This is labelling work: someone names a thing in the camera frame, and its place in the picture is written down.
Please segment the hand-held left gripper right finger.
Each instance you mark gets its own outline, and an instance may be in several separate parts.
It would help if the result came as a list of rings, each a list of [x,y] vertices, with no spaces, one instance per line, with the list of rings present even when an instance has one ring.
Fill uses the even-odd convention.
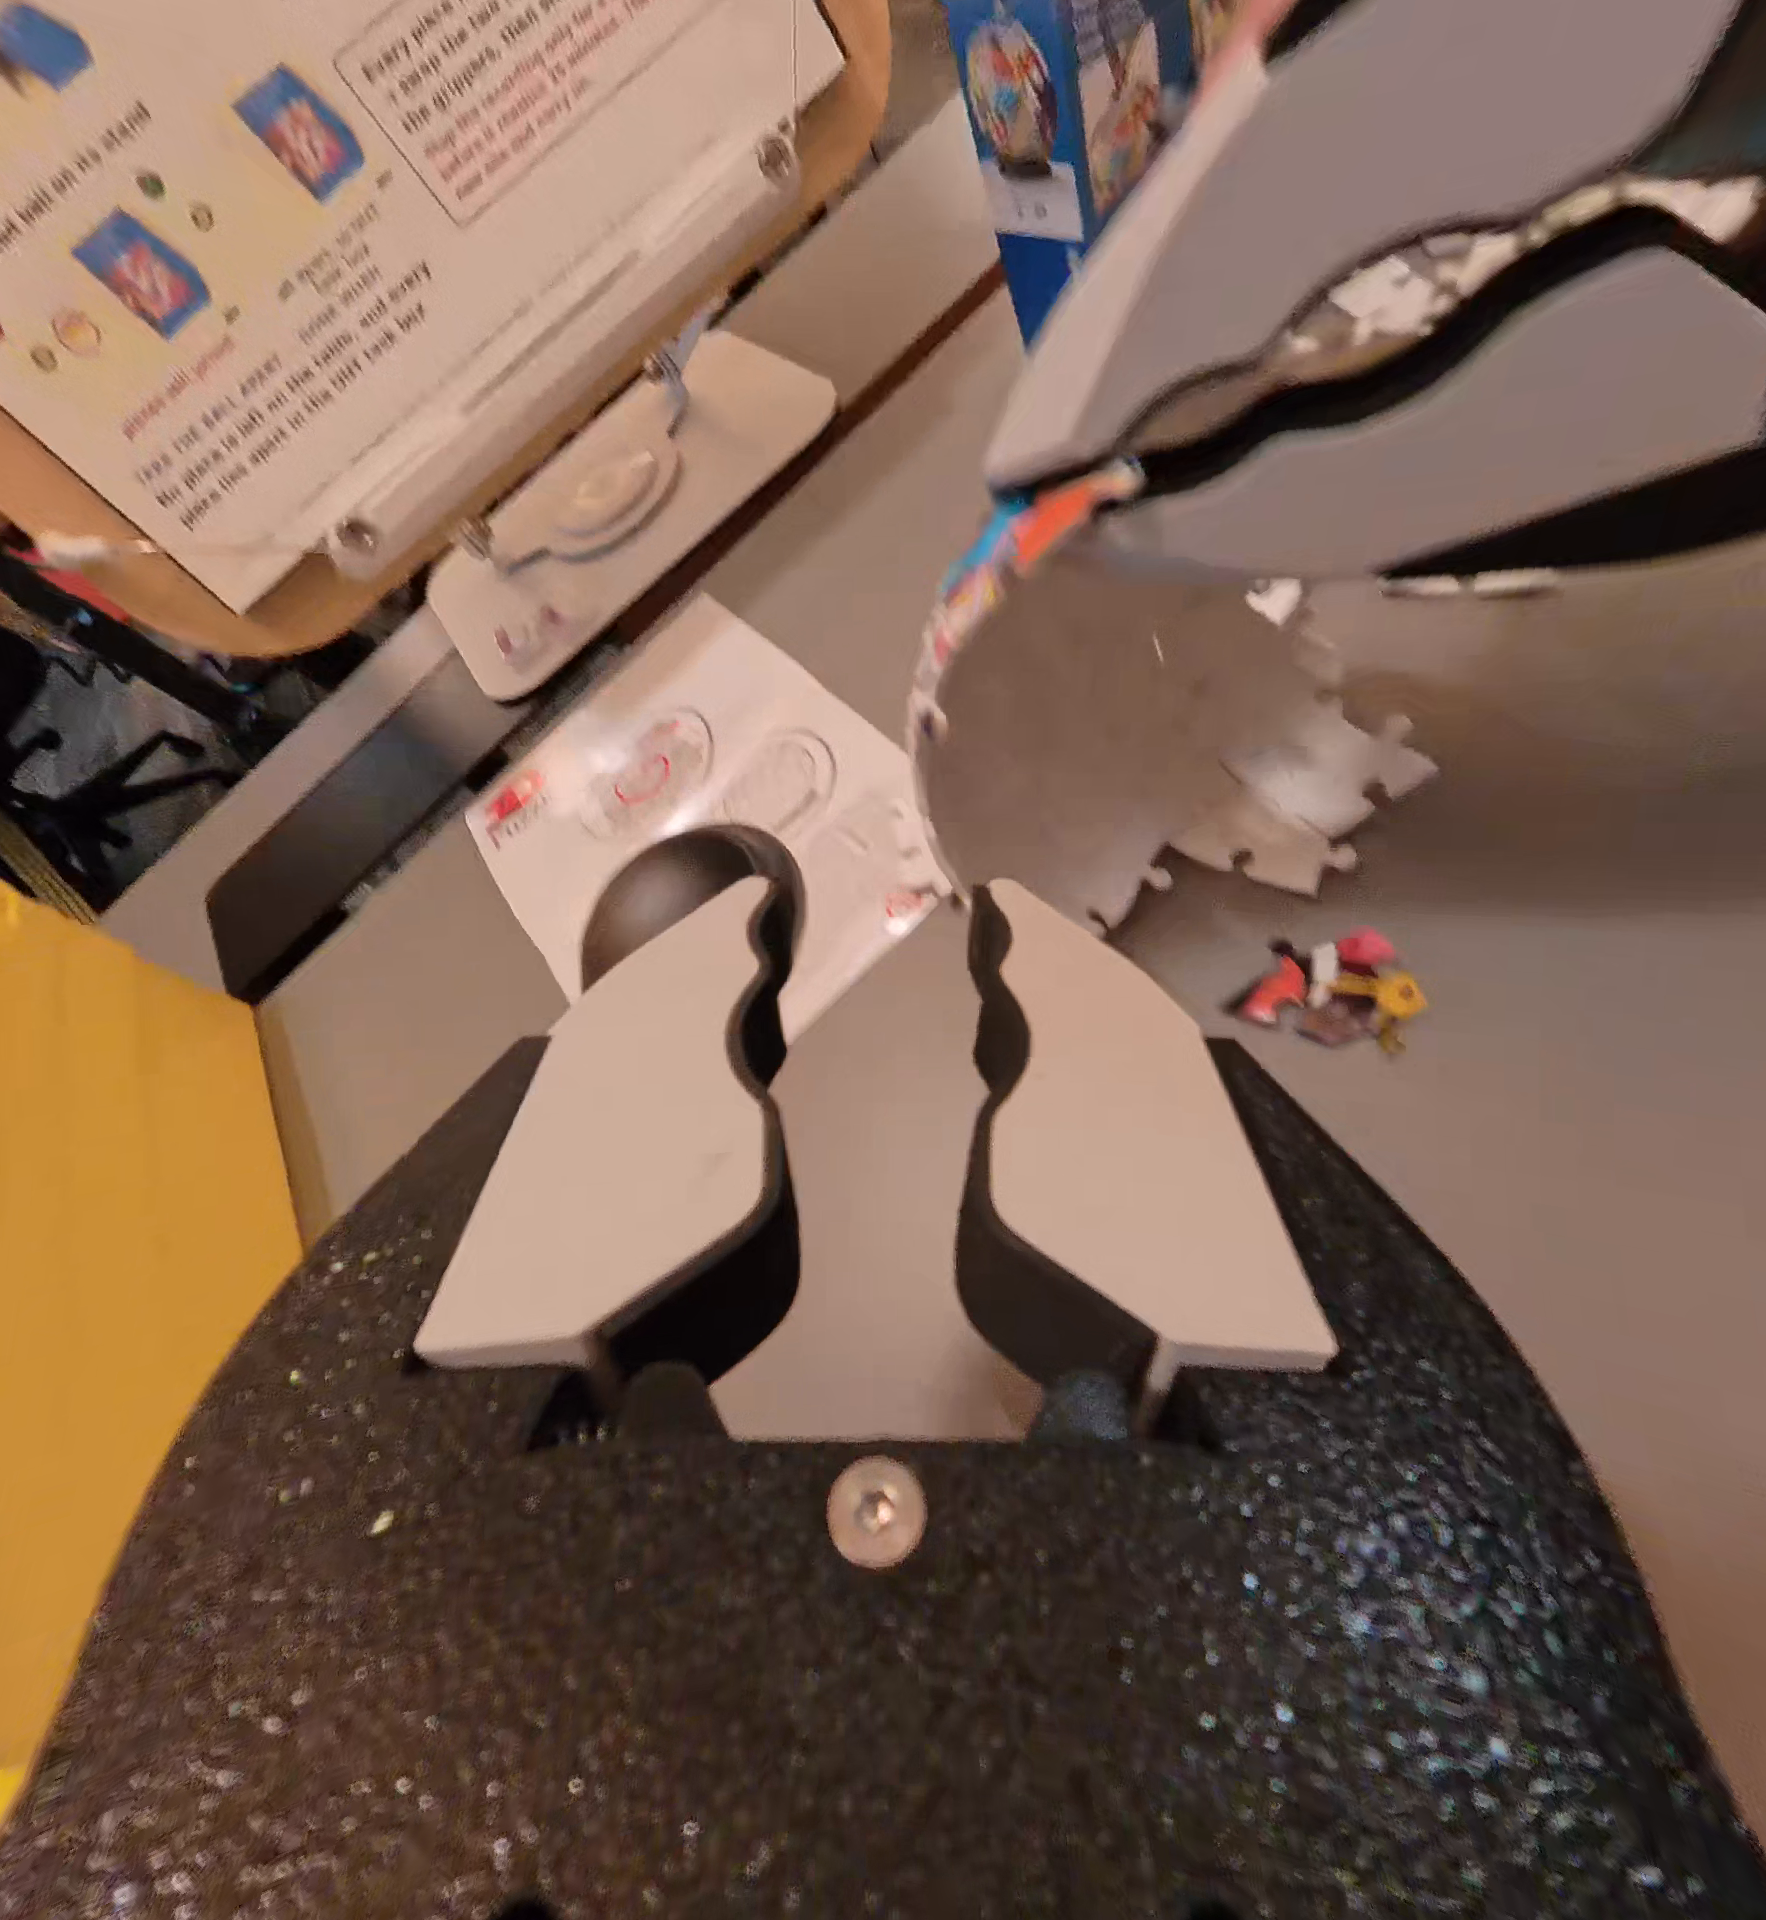
[[[1155,1426],[1196,1372],[1326,1377],[1340,1335],[1198,1020],[1011,878],[971,892],[967,972],[969,1328],[1111,1428]]]

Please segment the partly built colourful puzzle ball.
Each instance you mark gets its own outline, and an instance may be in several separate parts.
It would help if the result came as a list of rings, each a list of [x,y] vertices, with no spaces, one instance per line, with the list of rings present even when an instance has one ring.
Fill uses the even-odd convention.
[[[1121,452],[1037,486],[998,489],[998,514],[927,627],[910,697],[915,800],[945,875],[965,895],[998,878],[1017,880],[1072,922],[1100,929],[1131,912],[1157,860],[1147,872],[1128,875],[1125,831],[1105,820],[1105,802],[1116,796],[1107,723],[1118,718],[1119,679],[1133,673],[1118,669],[1113,656],[1147,634],[1147,616],[1173,591],[1298,584],[1318,633],[1346,666],[1351,720],[1407,716],[1412,747],[1438,769],[1433,720],[1387,704],[1392,669],[1354,661],[1344,637],[1323,629],[1316,601],[1330,588],[1369,584],[1390,593],[1471,595],[1487,576],[1521,578],[1528,593],[1539,580],[1566,572],[1170,578],[1124,562],[1124,509],[1143,492],[1141,458],[1201,442],[1275,392],[1396,359],[1474,312],[1509,313],[1629,249],[1684,253],[1765,308],[1760,294],[1742,289],[1732,249],[1765,194],[1755,169],[1664,176],[1638,166],[1581,184],[1517,226],[1434,231],[1400,243],[1330,285],[1254,367],[1201,381],[1157,404]]]

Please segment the small cluster of colourful puzzle pieces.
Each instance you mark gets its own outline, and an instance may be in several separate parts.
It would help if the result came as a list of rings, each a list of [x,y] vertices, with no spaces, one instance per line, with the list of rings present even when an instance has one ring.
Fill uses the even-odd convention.
[[[1324,1048],[1375,1044],[1399,1056],[1431,1000],[1402,949],[1375,925],[1308,945],[1271,939],[1265,961],[1226,1004],[1233,1020]]]

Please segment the blue puzzle box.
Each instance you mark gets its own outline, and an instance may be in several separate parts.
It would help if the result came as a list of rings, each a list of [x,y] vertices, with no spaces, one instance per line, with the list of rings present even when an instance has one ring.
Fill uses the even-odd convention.
[[[969,137],[1019,335],[1180,132],[1244,4],[949,2]]]

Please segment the black office chair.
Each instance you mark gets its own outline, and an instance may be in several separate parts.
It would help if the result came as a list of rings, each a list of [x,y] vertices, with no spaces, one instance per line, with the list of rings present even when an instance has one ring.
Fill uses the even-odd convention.
[[[0,878],[19,892],[97,917],[291,726],[0,546]]]

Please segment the yellow plastic bin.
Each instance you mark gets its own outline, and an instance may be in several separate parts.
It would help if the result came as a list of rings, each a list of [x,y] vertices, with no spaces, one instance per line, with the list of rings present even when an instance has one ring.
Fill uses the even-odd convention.
[[[151,1478],[299,1250],[254,1014],[0,878],[0,1826]]]

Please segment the white document stand base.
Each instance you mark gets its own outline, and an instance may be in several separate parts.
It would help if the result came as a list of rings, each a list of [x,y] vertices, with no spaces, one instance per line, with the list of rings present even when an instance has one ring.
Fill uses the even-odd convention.
[[[510,705],[577,661],[837,412],[832,381],[724,330],[680,338],[430,573],[425,609]]]

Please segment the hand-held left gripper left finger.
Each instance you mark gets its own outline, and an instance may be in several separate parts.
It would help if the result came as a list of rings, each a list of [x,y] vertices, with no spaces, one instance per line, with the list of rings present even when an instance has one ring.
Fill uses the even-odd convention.
[[[742,878],[553,1028],[416,1333],[440,1370],[713,1386],[799,1288],[775,889]]]

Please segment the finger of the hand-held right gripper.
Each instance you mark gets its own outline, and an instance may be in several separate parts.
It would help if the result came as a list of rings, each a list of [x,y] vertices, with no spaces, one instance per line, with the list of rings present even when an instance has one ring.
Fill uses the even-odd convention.
[[[1351,4],[1281,59],[1226,49],[1040,330],[993,489],[1121,452],[1302,309],[1434,231],[1517,226],[1684,107],[1735,2]]]
[[[1684,253],[1629,249],[1141,458],[1124,562],[1368,578],[1765,439],[1766,309]]]

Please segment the black dome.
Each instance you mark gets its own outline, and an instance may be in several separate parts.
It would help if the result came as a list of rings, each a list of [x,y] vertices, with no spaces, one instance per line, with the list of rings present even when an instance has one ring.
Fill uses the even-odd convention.
[[[582,990],[708,898],[752,877],[775,889],[781,963],[792,968],[807,925],[796,856],[763,827],[711,821],[649,841],[604,882],[580,938]]]

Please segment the pile of white-backed puzzle pieces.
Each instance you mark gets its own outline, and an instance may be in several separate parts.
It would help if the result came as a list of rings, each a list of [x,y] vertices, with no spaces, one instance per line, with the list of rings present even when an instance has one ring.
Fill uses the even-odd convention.
[[[1355,869],[1379,806],[1438,771],[1407,716],[1351,720],[1346,666],[1295,582],[1165,593],[1113,666],[1133,671],[1105,736],[1128,875],[1170,851],[1312,898]]]

